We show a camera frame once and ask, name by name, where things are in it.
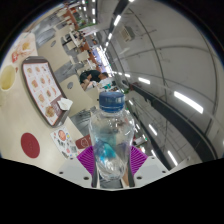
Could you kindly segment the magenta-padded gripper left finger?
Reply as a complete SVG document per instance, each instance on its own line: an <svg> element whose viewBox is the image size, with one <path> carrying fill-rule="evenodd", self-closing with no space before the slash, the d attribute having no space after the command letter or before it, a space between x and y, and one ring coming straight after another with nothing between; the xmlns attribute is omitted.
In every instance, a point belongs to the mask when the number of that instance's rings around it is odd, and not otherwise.
<svg viewBox="0 0 224 224"><path fill-rule="evenodd" d="M84 188L96 188L98 174L92 148L88 147L77 157L67 159L57 175Z"/></svg>

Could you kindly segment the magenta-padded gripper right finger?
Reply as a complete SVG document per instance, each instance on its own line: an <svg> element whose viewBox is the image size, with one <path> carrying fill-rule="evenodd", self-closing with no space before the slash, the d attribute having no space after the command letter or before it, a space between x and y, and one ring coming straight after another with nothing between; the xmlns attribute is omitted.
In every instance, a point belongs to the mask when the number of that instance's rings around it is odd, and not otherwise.
<svg viewBox="0 0 224 224"><path fill-rule="evenodd" d="M147 156L136 147L131 148L128 180L129 186L143 187L169 174L169 170L155 156Z"/></svg>

